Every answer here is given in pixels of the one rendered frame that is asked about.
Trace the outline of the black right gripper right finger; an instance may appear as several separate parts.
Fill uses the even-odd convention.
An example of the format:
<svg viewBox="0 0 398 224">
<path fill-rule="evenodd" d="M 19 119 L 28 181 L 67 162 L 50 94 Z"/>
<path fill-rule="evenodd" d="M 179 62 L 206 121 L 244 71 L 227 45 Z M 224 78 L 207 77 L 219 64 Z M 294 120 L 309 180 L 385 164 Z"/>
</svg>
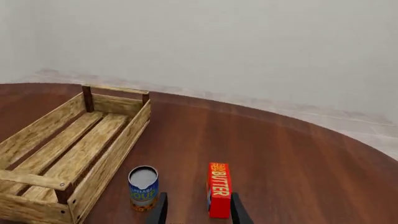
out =
<svg viewBox="0 0 398 224">
<path fill-rule="evenodd" d="M 254 224 L 237 192 L 231 194 L 231 218 L 233 224 Z"/>
</svg>

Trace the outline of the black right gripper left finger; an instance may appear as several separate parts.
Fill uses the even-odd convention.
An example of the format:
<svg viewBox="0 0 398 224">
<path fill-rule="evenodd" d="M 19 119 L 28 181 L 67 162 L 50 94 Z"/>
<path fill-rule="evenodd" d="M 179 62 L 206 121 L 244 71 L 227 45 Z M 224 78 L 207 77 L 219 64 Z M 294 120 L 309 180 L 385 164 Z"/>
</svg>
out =
<svg viewBox="0 0 398 224">
<path fill-rule="evenodd" d="M 161 192 L 155 207 L 150 210 L 146 224 L 165 224 L 168 212 L 168 196 L 166 192 Z"/>
</svg>

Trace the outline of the wooden slat tray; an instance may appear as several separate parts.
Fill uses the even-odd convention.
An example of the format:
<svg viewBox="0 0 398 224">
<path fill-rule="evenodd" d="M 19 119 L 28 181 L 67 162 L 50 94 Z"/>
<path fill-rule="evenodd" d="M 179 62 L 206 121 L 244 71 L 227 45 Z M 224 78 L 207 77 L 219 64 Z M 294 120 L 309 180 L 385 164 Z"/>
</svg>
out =
<svg viewBox="0 0 398 224">
<path fill-rule="evenodd" d="M 0 220 L 83 224 L 151 114 L 148 91 L 92 88 L 0 142 Z"/>
</svg>

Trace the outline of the red butter box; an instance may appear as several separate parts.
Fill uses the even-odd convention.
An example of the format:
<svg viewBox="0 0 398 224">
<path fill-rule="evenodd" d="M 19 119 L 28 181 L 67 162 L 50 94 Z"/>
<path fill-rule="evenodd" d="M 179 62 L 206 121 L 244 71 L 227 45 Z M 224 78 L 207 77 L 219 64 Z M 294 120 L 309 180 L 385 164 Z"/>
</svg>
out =
<svg viewBox="0 0 398 224">
<path fill-rule="evenodd" d="M 206 180 L 206 204 L 210 218 L 228 219 L 232 184 L 228 164 L 211 162 Z"/>
</svg>

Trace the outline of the blue soup tin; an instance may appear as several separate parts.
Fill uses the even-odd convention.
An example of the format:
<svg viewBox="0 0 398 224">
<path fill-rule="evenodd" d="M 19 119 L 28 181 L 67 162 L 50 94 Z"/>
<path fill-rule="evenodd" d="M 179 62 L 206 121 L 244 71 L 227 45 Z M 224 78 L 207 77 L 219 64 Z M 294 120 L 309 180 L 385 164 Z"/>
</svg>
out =
<svg viewBox="0 0 398 224">
<path fill-rule="evenodd" d="M 128 175 L 131 204 L 134 210 L 146 212 L 154 208 L 159 197 L 159 175 L 152 166 L 138 166 Z"/>
</svg>

